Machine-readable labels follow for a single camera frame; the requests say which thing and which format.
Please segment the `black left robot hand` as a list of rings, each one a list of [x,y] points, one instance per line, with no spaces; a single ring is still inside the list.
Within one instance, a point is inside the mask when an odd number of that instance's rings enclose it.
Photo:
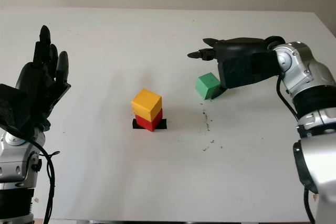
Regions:
[[[28,111],[18,127],[20,131],[29,132],[35,127],[44,131],[50,129],[48,117],[71,87],[67,81],[68,73],[67,52],[58,53],[51,43],[49,28],[43,25],[39,41],[35,43],[33,60],[24,65],[16,83],[16,89],[26,94],[28,103]]]

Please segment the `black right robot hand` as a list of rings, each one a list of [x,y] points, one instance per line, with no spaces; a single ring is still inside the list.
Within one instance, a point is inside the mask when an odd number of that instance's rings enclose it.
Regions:
[[[205,38],[209,48],[191,52],[187,56],[203,61],[216,59],[221,85],[211,99],[227,89],[246,86],[281,74],[282,70],[274,48],[285,43],[280,36],[260,38],[234,38],[218,40]]]

